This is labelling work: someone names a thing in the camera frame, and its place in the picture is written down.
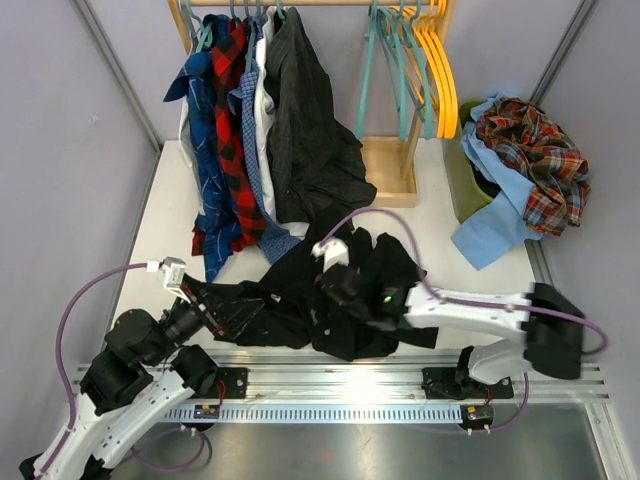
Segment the black pinstriped shirt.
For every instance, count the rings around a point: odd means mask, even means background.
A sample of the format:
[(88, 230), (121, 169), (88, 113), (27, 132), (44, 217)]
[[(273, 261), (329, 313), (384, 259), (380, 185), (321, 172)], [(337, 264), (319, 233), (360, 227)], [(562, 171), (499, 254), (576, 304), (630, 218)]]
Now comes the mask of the black pinstriped shirt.
[(275, 104), (267, 154), (281, 223), (309, 222), (333, 204), (352, 211), (371, 205), (362, 144), (334, 116), (329, 75), (298, 10), (274, 16), (266, 47), (265, 89)]

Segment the brown red plaid shirt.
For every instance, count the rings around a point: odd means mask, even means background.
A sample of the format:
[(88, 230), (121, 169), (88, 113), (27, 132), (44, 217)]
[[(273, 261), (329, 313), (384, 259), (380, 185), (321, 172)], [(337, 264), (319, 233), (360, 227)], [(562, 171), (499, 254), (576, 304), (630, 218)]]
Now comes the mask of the brown red plaid shirt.
[(589, 163), (544, 111), (517, 97), (499, 97), (476, 121), (476, 136), (533, 184), (523, 213), (531, 230), (560, 236), (581, 225), (591, 193)]

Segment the teal plastic hanger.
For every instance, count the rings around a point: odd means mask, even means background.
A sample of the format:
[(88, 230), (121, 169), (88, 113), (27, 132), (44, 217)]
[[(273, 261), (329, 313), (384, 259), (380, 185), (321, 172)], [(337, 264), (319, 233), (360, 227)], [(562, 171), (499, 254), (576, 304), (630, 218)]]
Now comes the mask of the teal plastic hanger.
[(413, 101), (407, 77), (409, 62), (404, 54), (399, 35), (397, 20), (399, 6), (378, 9), (375, 27), (391, 77), (398, 117), (398, 136), (401, 140), (407, 140), (409, 137), (409, 103), (413, 104)]

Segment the teal hanger of pinstriped shirt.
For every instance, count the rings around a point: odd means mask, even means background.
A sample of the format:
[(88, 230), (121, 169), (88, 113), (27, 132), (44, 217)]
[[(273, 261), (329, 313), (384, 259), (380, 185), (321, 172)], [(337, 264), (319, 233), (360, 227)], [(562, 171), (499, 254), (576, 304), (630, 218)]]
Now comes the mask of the teal hanger of pinstriped shirt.
[(282, 6), (281, 0), (275, 0), (276, 11), (282, 22), (287, 19), (287, 14)]

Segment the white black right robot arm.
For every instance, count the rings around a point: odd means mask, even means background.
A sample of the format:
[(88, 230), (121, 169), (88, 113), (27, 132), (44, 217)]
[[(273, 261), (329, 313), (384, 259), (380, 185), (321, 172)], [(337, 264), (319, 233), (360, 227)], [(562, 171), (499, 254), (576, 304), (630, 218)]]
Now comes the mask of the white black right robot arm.
[(442, 328), (495, 337), (491, 344), (463, 348), (455, 366), (424, 373), (429, 399), (510, 398), (512, 379), (530, 371), (556, 380), (581, 376), (584, 316), (548, 284), (497, 296), (428, 291), (400, 279), (369, 280), (336, 264), (320, 276), (319, 288), (339, 312), (406, 343), (416, 343), (423, 330)]

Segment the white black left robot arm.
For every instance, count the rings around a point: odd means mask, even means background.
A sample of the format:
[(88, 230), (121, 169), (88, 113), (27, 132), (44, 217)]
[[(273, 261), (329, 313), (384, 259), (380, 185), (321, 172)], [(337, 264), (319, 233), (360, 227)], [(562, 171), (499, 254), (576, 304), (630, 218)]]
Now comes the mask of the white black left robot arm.
[(165, 274), (175, 296), (155, 319), (142, 309), (121, 314), (106, 346), (71, 394), (69, 419), (41, 454), (25, 459), (25, 479), (104, 479), (169, 410), (191, 397), (223, 395), (219, 366), (190, 339), (202, 329), (235, 340), (263, 308), (239, 285), (213, 285)]

